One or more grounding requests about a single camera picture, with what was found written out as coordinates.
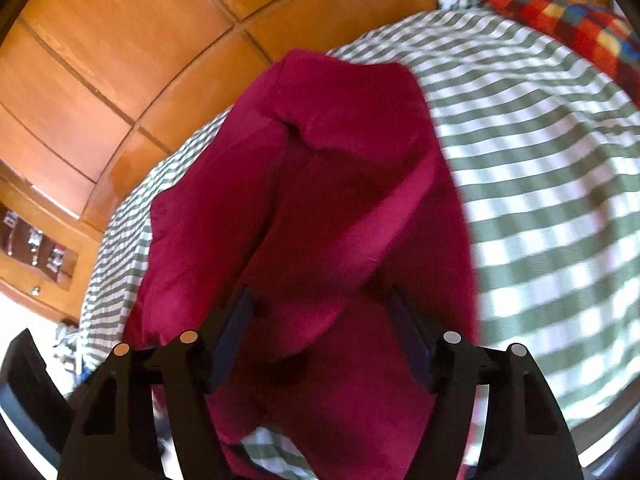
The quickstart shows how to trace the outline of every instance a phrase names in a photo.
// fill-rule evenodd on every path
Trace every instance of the green and white checkered fabric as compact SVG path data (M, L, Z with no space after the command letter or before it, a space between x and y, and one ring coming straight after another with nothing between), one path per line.
M332 55L403 63L423 88L472 236L482 344L525 344L571 427L608 406L640 370L640 110L572 50L478 0L416 14ZM135 300L151 199L225 115L154 168L113 216L82 309L89 365L119 340ZM476 408L469 463L485 397ZM284 478L313 475L273 430L244 444Z

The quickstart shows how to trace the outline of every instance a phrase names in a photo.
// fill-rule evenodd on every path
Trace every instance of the bed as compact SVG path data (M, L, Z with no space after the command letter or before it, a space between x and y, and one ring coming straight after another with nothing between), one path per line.
M330 54L412 71L464 203L480 342L525 344L570 428L600 413L640 371L638 106L573 50L481 0L441 0ZM214 142L227 114L153 168L111 218L82 306L89 370L119 342L135 302L152 199ZM480 394L470 464L485 411ZM258 428L244 446L283 478L314 478L277 428Z

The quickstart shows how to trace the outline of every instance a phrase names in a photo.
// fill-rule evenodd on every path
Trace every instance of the checkered tablecloth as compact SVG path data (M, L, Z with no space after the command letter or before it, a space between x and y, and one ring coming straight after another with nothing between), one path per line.
M524 343L575 426L640 370L640 110L568 47L478 1L453 0L331 54L397 61L415 75L464 202L481 342ZM180 179L227 113L158 164L111 219L82 308L89 366L119 341L136 299L152 198ZM485 409L481 396L478 427ZM313 477L277 429L260 428L244 444L284 478Z

